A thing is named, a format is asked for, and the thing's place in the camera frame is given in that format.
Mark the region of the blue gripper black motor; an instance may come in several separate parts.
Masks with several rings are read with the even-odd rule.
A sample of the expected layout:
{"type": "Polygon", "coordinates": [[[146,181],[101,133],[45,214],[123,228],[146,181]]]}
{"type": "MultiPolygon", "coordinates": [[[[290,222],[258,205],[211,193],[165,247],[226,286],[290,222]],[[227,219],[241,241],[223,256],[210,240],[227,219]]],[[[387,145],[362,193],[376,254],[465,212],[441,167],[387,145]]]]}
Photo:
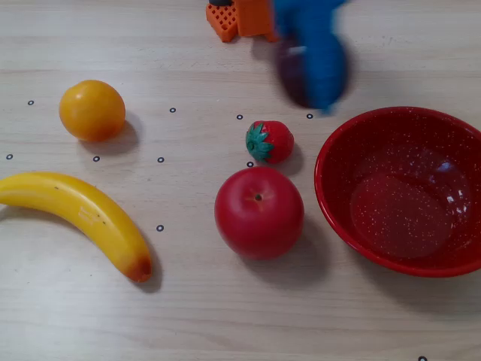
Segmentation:
{"type": "Polygon", "coordinates": [[[282,38],[306,47],[304,70],[309,106],[330,114],[347,82],[346,51],[333,34],[335,13],[346,1],[272,1],[274,22],[282,38]]]}

